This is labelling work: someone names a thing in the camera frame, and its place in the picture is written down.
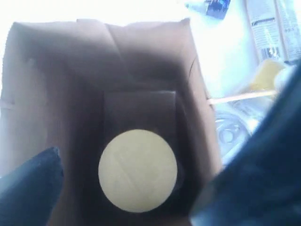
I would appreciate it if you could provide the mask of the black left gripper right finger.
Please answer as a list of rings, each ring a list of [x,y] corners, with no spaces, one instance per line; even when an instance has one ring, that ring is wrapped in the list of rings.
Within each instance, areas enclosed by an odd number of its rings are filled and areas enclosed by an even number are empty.
[[[201,191],[193,226],[298,226],[301,223],[301,69],[253,136]]]

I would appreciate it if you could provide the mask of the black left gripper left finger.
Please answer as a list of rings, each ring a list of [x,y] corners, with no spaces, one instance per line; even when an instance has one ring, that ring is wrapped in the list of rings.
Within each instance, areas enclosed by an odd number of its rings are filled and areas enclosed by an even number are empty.
[[[64,181],[60,151],[48,148],[0,179],[0,224],[45,226]]]

